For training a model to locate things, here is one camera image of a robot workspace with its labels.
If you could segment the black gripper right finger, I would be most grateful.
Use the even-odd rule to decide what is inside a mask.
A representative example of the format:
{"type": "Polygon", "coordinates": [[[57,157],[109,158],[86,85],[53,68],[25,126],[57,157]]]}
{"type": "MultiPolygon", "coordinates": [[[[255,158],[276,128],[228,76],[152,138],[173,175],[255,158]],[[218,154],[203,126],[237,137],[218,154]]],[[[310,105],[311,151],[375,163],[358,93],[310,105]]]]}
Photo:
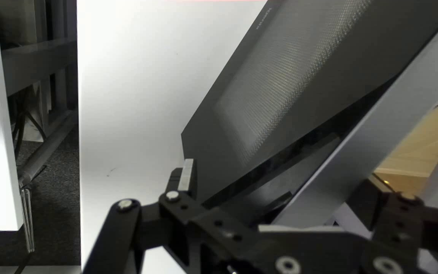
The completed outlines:
{"type": "Polygon", "coordinates": [[[291,231],[287,242],[291,248],[275,259],[275,274],[427,274],[419,253],[438,262],[438,208],[389,195],[369,237],[326,227],[291,231]]]}

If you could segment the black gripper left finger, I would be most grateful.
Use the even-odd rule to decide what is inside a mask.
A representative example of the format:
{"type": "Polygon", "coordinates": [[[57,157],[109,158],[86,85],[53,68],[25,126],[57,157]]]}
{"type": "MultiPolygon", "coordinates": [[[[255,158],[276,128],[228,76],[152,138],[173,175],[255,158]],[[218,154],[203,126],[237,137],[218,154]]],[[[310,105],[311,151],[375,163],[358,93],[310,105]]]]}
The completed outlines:
{"type": "Polygon", "coordinates": [[[123,198],[109,207],[83,274],[139,274],[144,253],[156,246],[165,248],[187,274],[261,274],[266,268],[253,251],[256,224],[269,219],[279,202],[243,213],[240,199],[278,172],[267,160],[200,202],[196,164],[187,158],[171,170],[156,202],[123,198]]]}

